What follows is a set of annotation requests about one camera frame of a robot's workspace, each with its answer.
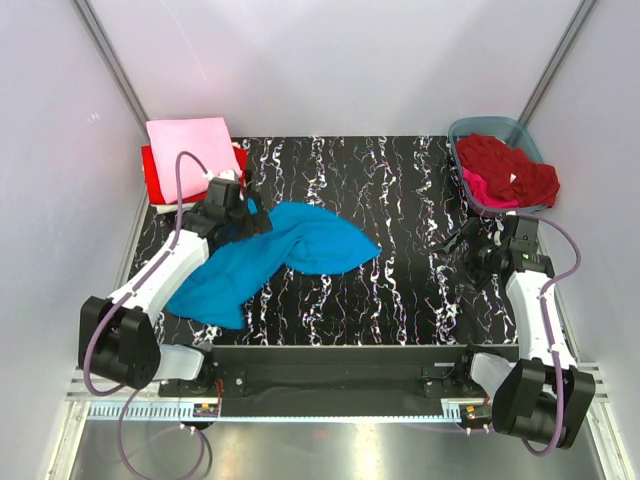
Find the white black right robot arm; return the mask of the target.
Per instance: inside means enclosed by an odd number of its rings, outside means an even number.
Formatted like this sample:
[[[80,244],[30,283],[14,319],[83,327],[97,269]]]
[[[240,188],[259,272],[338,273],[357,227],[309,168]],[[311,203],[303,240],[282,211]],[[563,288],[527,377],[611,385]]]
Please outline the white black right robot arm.
[[[463,395],[484,395],[494,430],[520,439],[538,457],[573,445],[596,392],[593,376],[579,370],[566,344],[555,299],[557,283],[581,262],[555,271],[551,258],[539,250],[542,221],[510,212],[492,239],[472,217],[437,248],[451,253],[468,244],[471,285],[480,289],[491,278],[501,282],[513,310],[519,352],[510,362],[495,349],[470,345],[439,380]]]

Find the blue t shirt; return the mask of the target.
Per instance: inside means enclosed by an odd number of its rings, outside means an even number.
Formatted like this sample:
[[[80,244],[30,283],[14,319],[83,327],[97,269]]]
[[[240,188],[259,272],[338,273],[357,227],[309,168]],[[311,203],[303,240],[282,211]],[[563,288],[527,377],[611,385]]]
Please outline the blue t shirt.
[[[242,330],[243,306],[286,266],[309,276],[342,275],[381,253],[361,229],[333,212],[282,202],[269,212],[272,230],[216,250],[167,304],[174,316]]]

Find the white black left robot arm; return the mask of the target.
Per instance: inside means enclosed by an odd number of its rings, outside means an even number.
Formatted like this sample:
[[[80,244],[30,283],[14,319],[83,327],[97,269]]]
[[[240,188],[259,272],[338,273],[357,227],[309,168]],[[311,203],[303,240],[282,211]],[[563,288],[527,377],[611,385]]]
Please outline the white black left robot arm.
[[[106,298],[89,297],[80,310],[78,365],[87,390],[99,376],[118,389],[141,390],[155,381],[180,380],[196,396],[215,386],[216,372],[202,351],[162,345],[155,324],[184,281],[221,247],[272,228],[261,195],[235,180],[210,181],[204,200],[176,212],[175,229],[153,258]]]

